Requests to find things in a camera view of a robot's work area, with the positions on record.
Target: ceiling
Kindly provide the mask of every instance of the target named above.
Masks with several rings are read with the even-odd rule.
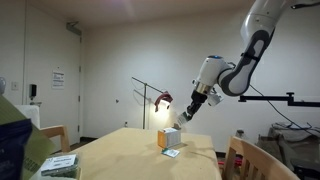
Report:
[[[29,0],[85,29],[243,7],[250,0]]]

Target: table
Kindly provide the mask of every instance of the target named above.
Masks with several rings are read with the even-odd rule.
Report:
[[[180,154],[161,154],[157,131],[122,128],[72,152],[80,155],[81,179],[221,179],[210,136],[181,134]]]

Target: light switch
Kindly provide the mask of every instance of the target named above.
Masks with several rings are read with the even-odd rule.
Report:
[[[12,91],[18,91],[19,90],[18,82],[11,82],[11,90]]]

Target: door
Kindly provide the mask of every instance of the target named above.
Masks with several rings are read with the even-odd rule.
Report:
[[[71,145],[79,142],[80,37],[65,27],[65,22],[28,6],[26,102],[42,103],[41,128],[66,125]],[[29,98],[30,84],[37,86],[37,95],[33,100]],[[60,149],[58,139],[54,142]]]

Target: black mount bar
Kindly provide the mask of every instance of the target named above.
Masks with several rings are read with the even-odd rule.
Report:
[[[257,101],[287,101],[288,106],[306,106],[306,107],[320,107],[320,102],[296,102],[294,101],[294,93],[287,92],[288,96],[240,96],[238,102],[246,102],[247,100]]]
[[[147,98],[147,87],[149,88],[152,88],[160,93],[163,93],[163,91],[160,91],[159,89],[153,87],[153,86],[150,86],[149,84],[145,83],[145,82],[142,82],[140,81],[139,79],[137,78],[134,78],[132,77],[132,79],[142,83],[144,85],[144,94],[143,94],[143,129],[145,129],[145,122],[146,122],[146,98]]]

